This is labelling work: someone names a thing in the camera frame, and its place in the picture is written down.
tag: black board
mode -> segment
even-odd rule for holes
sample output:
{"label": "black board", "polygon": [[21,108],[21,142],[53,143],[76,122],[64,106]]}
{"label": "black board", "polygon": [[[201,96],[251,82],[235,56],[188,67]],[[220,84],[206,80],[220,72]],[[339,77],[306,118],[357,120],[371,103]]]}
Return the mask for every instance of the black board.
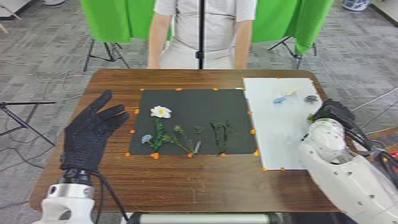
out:
{"label": "black board", "polygon": [[[135,130],[132,136],[130,152],[133,155],[148,155],[153,148],[142,144],[142,136],[155,136],[155,120],[151,117],[151,108],[164,106],[171,109],[171,118],[162,119],[165,125],[165,134],[174,135],[181,144],[187,146],[183,136],[174,133],[174,125],[181,125],[188,139],[194,145],[197,143],[195,126],[204,128],[201,134],[201,148],[197,154],[219,155],[220,148],[215,144],[215,132],[211,121],[229,122],[227,136],[227,154],[252,154],[256,151],[256,139],[251,134],[252,124],[247,100],[243,91],[238,89],[226,90],[146,90],[142,92],[139,115],[135,117]],[[160,148],[162,155],[183,155],[185,150],[167,144]]]}

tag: black stand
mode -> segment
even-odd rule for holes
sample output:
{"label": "black stand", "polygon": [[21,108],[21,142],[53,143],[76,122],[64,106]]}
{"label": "black stand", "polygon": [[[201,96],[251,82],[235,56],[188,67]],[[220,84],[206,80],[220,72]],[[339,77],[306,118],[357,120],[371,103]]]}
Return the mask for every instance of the black stand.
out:
{"label": "black stand", "polygon": [[91,40],[91,48],[89,48],[89,53],[87,53],[87,59],[85,59],[85,64],[84,64],[84,72],[87,71],[87,67],[89,67],[89,61],[91,61],[91,58],[98,58],[108,62],[116,62],[119,59],[123,61],[123,64],[126,65],[126,67],[130,68],[128,66],[128,63],[126,63],[126,60],[121,56],[121,52],[119,52],[119,49],[123,49],[121,45],[117,43],[103,43],[103,46],[105,46],[105,50],[107,50],[107,54],[108,54],[108,58],[103,58],[100,56],[94,56],[91,53],[92,53],[92,48],[94,48],[94,44],[96,44],[96,40],[92,39]]}
{"label": "black stand", "polygon": [[206,0],[199,0],[199,50],[195,52],[195,58],[199,59],[199,69],[204,66],[204,11],[206,11]]}
{"label": "black stand", "polygon": [[[272,46],[272,48],[268,49],[268,51],[272,51],[275,49],[275,47],[283,44],[283,46],[286,47],[288,51],[290,51],[290,55],[291,57],[297,59],[297,70],[300,69],[300,66],[302,66],[302,55],[300,54],[295,54],[293,50],[290,49],[290,46],[286,44],[286,41],[291,37],[284,37],[284,39],[277,42],[277,44]],[[315,50],[315,56],[316,56],[316,44],[313,44],[313,50]]]}
{"label": "black stand", "polygon": [[[20,124],[20,127],[12,128],[4,133],[0,133],[0,136],[7,135],[14,131],[18,131],[21,128],[27,128],[36,133],[36,135],[46,140],[46,142],[55,146],[55,144],[50,141],[50,139],[46,138],[46,136],[39,133],[39,131],[28,125],[28,122],[30,122],[30,119],[32,119],[32,116],[34,116],[34,113],[36,113],[36,110],[37,110],[37,107],[39,107],[41,104],[55,104],[55,102],[20,102],[20,103],[5,103],[5,102],[2,102],[0,103],[0,110],[4,111],[4,113],[7,114],[7,116],[12,118],[12,120],[16,121],[16,123]],[[7,106],[12,106],[12,105],[34,105],[34,109],[30,111],[28,118],[27,118],[25,121],[18,117],[18,115],[11,112],[11,110],[7,108]]]}

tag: person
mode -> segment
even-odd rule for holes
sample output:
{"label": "person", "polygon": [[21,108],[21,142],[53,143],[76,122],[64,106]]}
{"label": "person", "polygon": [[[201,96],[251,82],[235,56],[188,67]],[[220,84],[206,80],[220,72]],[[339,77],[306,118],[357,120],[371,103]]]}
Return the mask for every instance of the person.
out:
{"label": "person", "polygon": [[[245,69],[258,0],[206,0],[204,68]],[[172,38],[165,47],[169,27]],[[149,69],[195,69],[199,0],[156,0],[149,30]]]}

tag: white paper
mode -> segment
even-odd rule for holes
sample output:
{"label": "white paper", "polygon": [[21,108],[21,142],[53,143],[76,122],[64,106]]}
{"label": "white paper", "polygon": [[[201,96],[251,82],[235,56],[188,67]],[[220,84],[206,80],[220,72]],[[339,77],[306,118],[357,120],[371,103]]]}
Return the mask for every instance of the white paper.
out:
{"label": "white paper", "polygon": [[[309,114],[322,106],[313,81],[307,78],[247,78],[243,81],[263,167],[267,170],[304,169],[299,144],[307,134]],[[291,93],[286,101],[274,104],[274,100]],[[304,101],[309,95],[318,96],[313,104]]]}

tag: white flower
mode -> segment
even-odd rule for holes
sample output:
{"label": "white flower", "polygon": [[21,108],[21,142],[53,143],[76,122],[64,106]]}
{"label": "white flower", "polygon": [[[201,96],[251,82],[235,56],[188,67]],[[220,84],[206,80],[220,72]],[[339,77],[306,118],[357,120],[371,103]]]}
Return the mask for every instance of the white flower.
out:
{"label": "white flower", "polygon": [[171,110],[167,107],[156,106],[151,109],[151,116],[158,118],[171,118]]}

